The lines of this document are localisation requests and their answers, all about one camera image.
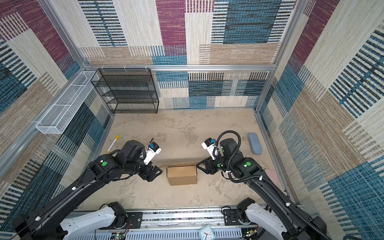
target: alarm clock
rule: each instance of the alarm clock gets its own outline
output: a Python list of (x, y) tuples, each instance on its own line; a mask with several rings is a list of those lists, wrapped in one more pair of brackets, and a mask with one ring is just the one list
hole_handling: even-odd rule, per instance
[(210, 225), (207, 225), (199, 230), (199, 237), (201, 240), (214, 240), (216, 238)]

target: aluminum frame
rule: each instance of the aluminum frame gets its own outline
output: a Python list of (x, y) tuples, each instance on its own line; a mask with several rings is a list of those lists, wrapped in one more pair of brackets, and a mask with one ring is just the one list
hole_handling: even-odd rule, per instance
[[(221, 207), (195, 207), (195, 208), (163, 208), (163, 209), (129, 209), (127, 212), (142, 212), (142, 222), (139, 229), (131, 229), (131, 231), (148, 231), (148, 230), (187, 230), (201, 229), (207, 224), (212, 228), (236, 228), (244, 227), (244, 225), (225, 226), (224, 216), (220, 212)], [(67, 218), (78, 217), (90, 213), (72, 212)], [(256, 227), (257, 225), (247, 225), (247, 227)], [(98, 232), (115, 232), (116, 230), (99, 230)]]
[(250, 65), (91, 65), (87, 71), (103, 68), (148, 68), (152, 71), (274, 71), (275, 64)]
[(264, 141), (265, 141), (265, 145), (266, 145), (266, 147), (268, 149), (268, 152), (269, 152), (269, 154), (271, 156), (273, 165), (275, 166), (275, 169), (276, 169), (276, 172), (277, 172), (277, 176), (279, 177), (281, 186), (285, 189), (285, 192), (287, 193), (287, 195), (291, 199), (291, 201), (296, 203), (295, 199), (293, 198), (293, 195), (292, 195), (292, 190), (289, 188), (288, 182), (285, 179), (285, 176), (283, 174), (283, 170), (282, 170), (281, 165), (279, 163), (279, 160), (278, 160), (278, 158), (276, 156), (276, 152), (275, 152), (275, 150), (272, 147), (271, 140), (270, 140), (268, 132), (267, 132), (267, 130), (266, 130), (264, 124), (263, 124), (261, 116), (256, 111), (254, 111), (254, 114), (255, 114), (255, 118), (256, 118), (257, 124), (259, 124), (260, 130), (262, 132), (262, 135), (263, 135), (263, 138), (264, 138)]
[[(58, 99), (63, 95), (63, 93), (71, 86), (71, 84), (76, 80), (77, 76), (81, 74), (83, 69), (79, 69), (70, 79), (69, 81), (64, 85), (64, 87), (58, 91), (58, 93), (55, 95), (55, 97), (48, 103), (48, 105), (37, 115), (37, 117), (31, 122), (31, 124), (18, 136), (18, 138), (15, 140), (15, 142), (0, 156), (0, 178), (3, 177), (3, 175), (7, 172), (8, 169), (12, 167), (12, 165), (17, 161), (17, 159), (20, 157), (20, 155), (23, 153), (23, 151), (29, 146), (29, 144), (33, 141), (33, 139), (36, 137), (36, 135), (39, 133), (39, 130), (36, 128), (39, 121), (45, 116), (45, 114), (51, 109), (51, 107), (58, 101)], [(107, 131), (104, 131), (105, 136), (102, 136), (102, 140), (106, 139), (106, 136), (109, 132), (109, 129)], [(99, 149), (101, 151), (102, 144), (99, 144), (96, 151)]]
[(64, 44), (68, 48), (69, 52), (72, 54), (73, 58), (80, 66), (80, 68), (84, 68), (87, 64), (83, 54), (80, 52), (79, 48), (76, 47), (72, 38), (68, 34), (67, 30), (61, 23), (55, 8), (51, 5), (49, 0), (38, 0), (44, 12), (47, 14), (48, 18), (51, 20), (52, 25), (56, 28), (56, 31), (59, 33), (59, 36), (63, 40)]
[[(295, 32), (296, 28), (297, 28), (297, 24), (299, 22), (299, 19), (301, 18), (301, 15), (304, 13), (304, 10), (308, 4), (309, 0), (299, 0), (298, 4), (297, 4), (297, 7), (294, 9), (294, 12), (292, 13), (293, 17), (292, 17), (292, 21), (288, 27), (288, 30), (287, 30), (287, 33), (286, 33), (286, 36), (284, 37), (283, 39), (283, 43), (279, 49), (279, 52), (276, 56), (276, 61), (275, 61), (275, 64), (276, 64), (276, 69), (279, 68), (280, 66), (280, 58), (281, 56), (285, 55), (286, 54), (286, 51), (287, 51), (287, 48), (288, 46), (291, 44), (292, 42), (292, 38), (293, 38), (293, 33)], [(269, 74), (269, 76), (267, 77), (267, 80), (266, 82), (264, 83), (264, 86), (263, 86), (263, 89), (260, 93), (260, 96), (259, 96), (259, 99), (258, 99), (258, 102), (257, 102), (257, 105), (256, 105), (256, 111), (259, 111), (260, 108), (262, 107), (263, 105), (263, 102), (265, 100), (265, 97), (269, 91), (269, 88), (273, 82), (273, 79), (275, 78), (275, 70), (271, 71)]]

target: patterned wall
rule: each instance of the patterned wall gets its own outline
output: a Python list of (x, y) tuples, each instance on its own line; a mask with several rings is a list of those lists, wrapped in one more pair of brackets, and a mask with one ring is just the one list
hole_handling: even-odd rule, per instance
[(160, 109), (253, 108), (268, 72), (152, 73)]
[[(0, 155), (30, 125), (78, 64), (37, 0), (0, 0)], [(12, 219), (43, 206), (91, 160), (109, 120), (89, 94), (62, 135), (39, 133), (0, 179), (0, 238)]]
[(36, 0), (0, 0), (0, 155), (79, 70)]
[(310, 0), (260, 114), (295, 198), (384, 239), (384, 1)]
[(52, 0), (90, 64), (271, 64), (295, 0)]

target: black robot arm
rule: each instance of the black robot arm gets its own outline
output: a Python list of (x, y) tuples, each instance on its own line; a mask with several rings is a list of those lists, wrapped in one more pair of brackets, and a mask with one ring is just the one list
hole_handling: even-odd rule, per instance
[[(232, 138), (220, 142), (223, 152), (221, 156), (218, 149), (218, 141), (225, 133), (234, 133), (238, 137), (238, 143)], [(228, 173), (228, 179), (235, 183), (245, 183), (254, 190), (265, 203), (279, 217), (287, 232), (282, 233), (283, 239), (319, 240), (329, 239), (326, 236), (326, 224), (320, 217), (311, 216), (292, 202), (267, 176), (262, 167), (250, 157), (243, 157), (239, 151), (241, 137), (235, 131), (223, 132), (210, 149), (214, 149), (211, 157), (197, 164), (197, 167), (206, 174), (215, 174), (217, 171)], [(255, 203), (251, 199), (245, 199), (238, 205), (237, 215), (241, 222), (250, 222), (247, 217), (247, 207)]]
[(45, 206), (29, 215), (15, 218), (15, 231), (22, 240), (46, 237), (62, 239), (67, 232), (62, 230), (61, 221), (95, 191), (111, 181), (119, 180), (122, 174), (138, 174), (148, 182), (159, 176), (162, 170), (152, 166), (152, 162), (146, 165), (145, 157), (144, 145), (135, 140), (126, 142), (121, 150), (99, 156), (78, 179)]

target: black cable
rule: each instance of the black cable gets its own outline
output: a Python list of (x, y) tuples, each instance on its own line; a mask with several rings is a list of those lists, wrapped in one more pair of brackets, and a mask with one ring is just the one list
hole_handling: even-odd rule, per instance
[(126, 180), (130, 177), (132, 177), (133, 175), (129, 175), (128, 177), (125, 177), (125, 178), (119, 178), (119, 179), (113, 179), (112, 182), (117, 182), (117, 181), (120, 181), (120, 180)]
[[(60, 202), (61, 200), (63, 200), (65, 197), (67, 197), (68, 194), (71, 194), (73, 191), (69, 191), (67, 192), (64, 196), (62, 196), (59, 200), (57, 200), (57, 202), (55, 202), (53, 205), (51, 205), (49, 208), (47, 208), (44, 212), (42, 212), (40, 215), (38, 215), (37, 217), (41, 217), (42, 215), (44, 215), (47, 211), (49, 211), (52, 207), (54, 207), (56, 205), (56, 203)], [(17, 232), (15, 235), (13, 235), (9, 240), (12, 240), (15, 236), (17, 236), (20, 232), (22, 232), (24, 229), (26, 229), (27, 227), (29, 227), (29, 225), (31, 225), (32, 223), (34, 223), (34, 221), (30, 222), (27, 226), (25, 226), (23, 229), (21, 229), (19, 232)]]
[(233, 151), (231, 157), (229, 158), (229, 160), (226, 163), (226, 170), (230, 170), (231, 167), (229, 166), (229, 164), (231, 163), (232, 158), (236, 155), (237, 151), (240, 149), (240, 145), (241, 145), (241, 137), (237, 132), (235, 132), (233, 130), (227, 130), (227, 131), (224, 131), (223, 133), (221, 133), (219, 135), (219, 137), (217, 138), (217, 140), (215, 141), (215, 146), (214, 146), (214, 150), (213, 150), (212, 154), (214, 157), (220, 157), (220, 151), (218, 150), (218, 143), (220, 141), (220, 138), (226, 133), (233, 133), (237, 136), (237, 146), (236, 146), (235, 150)]
[(258, 240), (265, 232), (265, 229), (263, 228), (263, 230), (260, 232), (260, 234), (257, 235), (257, 237), (254, 239), (254, 240)]
[[(232, 178), (232, 175), (230, 173), (228, 173), (228, 177), (229, 179), (234, 182), (234, 183), (241, 183), (241, 182), (244, 182), (244, 181), (247, 181), (249, 179), (252, 179), (252, 178), (260, 178), (261, 175), (252, 175), (252, 176), (249, 176), (249, 177), (244, 177), (242, 179), (239, 179), (239, 180), (235, 180)], [(269, 185), (271, 185), (271, 187), (276, 191), (276, 193), (279, 195), (279, 197), (284, 201), (284, 202), (287, 202), (289, 203), (289, 200), (287, 199), (287, 196), (284, 195), (277, 187), (276, 185), (270, 181), (269, 179), (264, 179), (265, 182), (267, 182)], [(307, 221), (305, 218), (303, 218), (298, 212), (296, 212), (296, 210), (292, 207), (292, 206), (288, 206), (288, 208), (298, 217), (300, 218), (303, 222), (305, 222), (314, 232), (316, 232), (318, 235), (320, 235), (321, 237), (323, 237), (324, 239), (326, 240), (331, 240), (327, 235), (325, 235), (322, 231), (320, 231), (320, 229), (318, 227), (316, 227), (315, 225), (313, 225), (311, 222)]]
[(226, 214), (223, 212), (223, 208), (231, 209), (231, 207), (230, 207), (230, 206), (223, 206), (223, 207), (221, 207), (221, 209), (220, 209), (220, 212), (221, 212), (224, 216), (227, 216), (227, 217), (230, 218), (230, 216), (226, 215)]
[(223, 178), (229, 180), (229, 178), (224, 177), (224, 173), (223, 172), (224, 172), (224, 170), (221, 170), (221, 176), (223, 176)]
[(355, 236), (351, 236), (351, 235), (345, 235), (343, 237), (343, 240), (348, 240), (348, 239), (352, 239), (352, 240), (362, 240), (361, 238), (358, 238), (358, 237), (355, 237)]

